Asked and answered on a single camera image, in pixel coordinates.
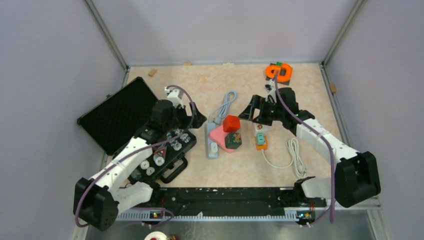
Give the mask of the pink triangular power strip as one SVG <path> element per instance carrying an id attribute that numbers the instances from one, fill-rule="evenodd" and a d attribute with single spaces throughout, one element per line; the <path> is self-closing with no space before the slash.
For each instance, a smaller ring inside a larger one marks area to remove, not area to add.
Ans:
<path id="1" fill-rule="evenodd" d="M 224 128 L 223 126 L 219 126 L 217 128 L 215 128 L 214 130 L 212 130 L 209 134 L 208 137 L 215 143 L 217 143 L 217 145 L 222 148 L 224 151 L 226 151 L 227 153 L 233 153 L 235 151 L 235 149 L 231 149 L 231 148 L 227 148 L 226 147 L 226 143 L 225 143 L 225 137 L 228 135 L 228 132 L 224 132 Z"/>

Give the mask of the orange power strip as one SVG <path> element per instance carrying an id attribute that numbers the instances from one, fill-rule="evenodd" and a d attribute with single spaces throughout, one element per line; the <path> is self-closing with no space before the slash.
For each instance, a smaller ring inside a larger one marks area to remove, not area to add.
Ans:
<path id="1" fill-rule="evenodd" d="M 268 140 L 267 140 L 267 136 L 266 136 L 266 145 L 257 145 L 256 143 L 256 137 L 255 137 L 255 147 L 257 151 L 265 151 L 268 149 Z"/>

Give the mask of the white cube socket adapter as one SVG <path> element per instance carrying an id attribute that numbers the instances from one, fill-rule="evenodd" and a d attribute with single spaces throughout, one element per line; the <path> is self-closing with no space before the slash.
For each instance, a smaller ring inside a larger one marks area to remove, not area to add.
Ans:
<path id="1" fill-rule="evenodd" d="M 268 133 L 268 130 L 269 130 L 269 126 L 267 126 L 267 125 L 263 125 L 263 124 L 259 124 L 259 123 L 253 124 L 253 134 L 254 134 L 254 136 L 256 136 L 257 134 L 266 135 Z"/>

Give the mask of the red cube socket adapter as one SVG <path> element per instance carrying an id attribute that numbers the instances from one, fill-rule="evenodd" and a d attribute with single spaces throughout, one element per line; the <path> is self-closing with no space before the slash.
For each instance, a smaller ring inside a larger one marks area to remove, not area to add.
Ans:
<path id="1" fill-rule="evenodd" d="M 240 119 L 235 115 L 228 115 L 223 120 L 222 128 L 225 133 L 236 133 L 241 128 Z"/>

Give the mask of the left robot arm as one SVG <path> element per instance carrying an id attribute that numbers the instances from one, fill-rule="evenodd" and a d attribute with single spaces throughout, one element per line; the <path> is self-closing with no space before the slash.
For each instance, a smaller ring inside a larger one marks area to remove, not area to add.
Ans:
<path id="1" fill-rule="evenodd" d="M 135 183 L 121 189 L 122 183 L 143 161 L 153 155 L 153 149 L 171 141 L 165 135 L 175 129 L 198 129 L 206 122 L 194 101 L 189 102 L 191 115 L 181 100 L 158 100 L 145 124 L 139 127 L 127 145 L 105 168 L 89 179 L 80 178 L 74 187 L 74 222 L 79 228 L 95 227 L 107 230 L 117 216 L 130 208 L 145 203 L 154 207 L 160 193 L 150 184 Z"/>

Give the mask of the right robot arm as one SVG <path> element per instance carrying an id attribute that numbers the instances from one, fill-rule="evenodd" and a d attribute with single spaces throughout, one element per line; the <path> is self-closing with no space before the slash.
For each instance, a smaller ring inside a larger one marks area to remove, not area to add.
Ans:
<path id="1" fill-rule="evenodd" d="M 376 157 L 369 151 L 359 152 L 333 136 L 312 113 L 299 108 L 290 87 L 272 90 L 267 97 L 253 95 L 238 118 L 263 126 L 281 122 L 333 166 L 333 177 L 306 177 L 295 183 L 299 188 L 293 192 L 297 205 L 307 206 L 313 198 L 320 198 L 335 200 L 349 208 L 381 193 Z"/>

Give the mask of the teal cube adapter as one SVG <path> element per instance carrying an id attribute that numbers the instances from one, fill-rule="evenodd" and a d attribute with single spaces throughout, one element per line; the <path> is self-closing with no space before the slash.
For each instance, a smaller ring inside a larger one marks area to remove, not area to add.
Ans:
<path id="1" fill-rule="evenodd" d="M 255 138 L 258 146 L 264 146 L 267 144 L 266 136 L 263 133 L 257 133 Z"/>

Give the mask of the white plug adapter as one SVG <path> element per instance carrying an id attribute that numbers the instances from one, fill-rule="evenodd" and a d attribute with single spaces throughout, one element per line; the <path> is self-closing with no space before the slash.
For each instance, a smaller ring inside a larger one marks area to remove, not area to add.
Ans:
<path id="1" fill-rule="evenodd" d="M 210 148 L 209 148 L 209 153 L 211 154 L 211 155 L 215 155 L 215 154 L 217 154 L 218 153 L 218 145 L 217 145 L 217 143 L 216 142 L 212 142 L 211 144 L 210 144 Z"/>

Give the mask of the dark green cube adapter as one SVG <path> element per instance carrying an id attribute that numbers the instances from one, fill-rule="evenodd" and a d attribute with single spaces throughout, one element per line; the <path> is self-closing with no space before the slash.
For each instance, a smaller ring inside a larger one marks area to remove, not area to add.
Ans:
<path id="1" fill-rule="evenodd" d="M 235 150 L 242 145 L 242 135 L 239 132 L 230 132 L 224 138 L 224 144 L 227 149 Z"/>

